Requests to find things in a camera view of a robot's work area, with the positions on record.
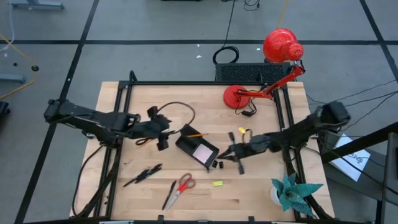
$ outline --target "black marker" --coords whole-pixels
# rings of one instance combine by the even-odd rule
[[[162,210],[163,210],[163,209],[166,207],[167,201],[169,200],[169,198],[170,198],[170,195],[171,195],[171,194],[172,194],[172,192],[173,192],[173,189],[174,189],[175,183],[177,183],[177,181],[176,181],[176,180],[175,180],[175,181],[172,183],[172,186],[171,186],[171,188],[170,188],[169,194],[167,195],[166,201],[164,201],[164,204],[163,204]]]
[[[149,172],[148,172],[146,175],[144,175],[143,177],[138,178],[135,184],[138,184],[139,182],[145,180],[146,178],[148,178],[149,176],[151,176],[152,174],[156,173],[157,171],[159,171],[159,170],[161,170],[161,169],[162,169],[161,167],[159,167],[159,168],[156,169],[156,170],[153,170],[153,169],[152,169],[151,171],[149,171]]]
[[[145,174],[147,174],[148,171],[149,171],[149,169],[146,169],[146,170],[142,171],[137,177],[133,178],[132,180],[130,180],[129,182],[127,182],[126,184],[124,184],[123,187],[125,187],[125,186],[127,186],[127,185],[133,183],[135,180],[141,178],[142,176],[144,176]]]

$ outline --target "red scissors handle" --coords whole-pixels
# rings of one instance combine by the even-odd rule
[[[178,190],[182,193],[184,190],[194,187],[196,182],[192,179],[192,174],[187,173],[180,178],[179,184]]]

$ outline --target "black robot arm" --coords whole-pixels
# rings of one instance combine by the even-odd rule
[[[279,152],[290,148],[301,148],[306,145],[310,136],[322,130],[337,131],[347,124],[350,118],[344,105],[334,101],[319,106],[304,120],[283,131],[253,136],[248,143],[233,142],[217,159],[227,159],[240,164],[240,159],[263,153],[267,149]],[[239,165],[239,173],[242,174],[242,170]]]
[[[77,106],[68,100],[49,100],[49,106],[44,113],[48,123],[62,123],[83,130],[96,136],[101,145],[118,147],[121,138],[158,139],[158,150],[168,148],[169,121],[162,114],[157,114],[156,106],[147,110],[150,121],[141,122],[139,114],[102,113],[82,106]]]

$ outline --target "red desk lamp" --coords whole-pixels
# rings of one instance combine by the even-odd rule
[[[247,91],[243,86],[232,85],[224,91],[224,103],[232,109],[242,109],[249,104],[250,98],[273,99],[273,92],[292,81],[299,75],[304,74],[305,70],[297,61],[303,56],[304,49],[297,42],[293,32],[286,28],[279,28],[272,31],[264,41],[264,56],[272,63],[282,63],[286,60],[294,61],[290,68],[290,73],[283,79],[267,87],[261,92]]]

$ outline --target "scissors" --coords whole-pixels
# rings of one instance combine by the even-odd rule
[[[182,175],[178,183],[179,183],[178,190],[175,193],[173,199],[170,201],[169,207],[167,207],[167,209],[170,209],[170,207],[174,204],[178,196],[180,196],[180,194],[184,192],[184,190],[191,189],[196,184],[195,180],[192,179],[192,174],[190,173]]]

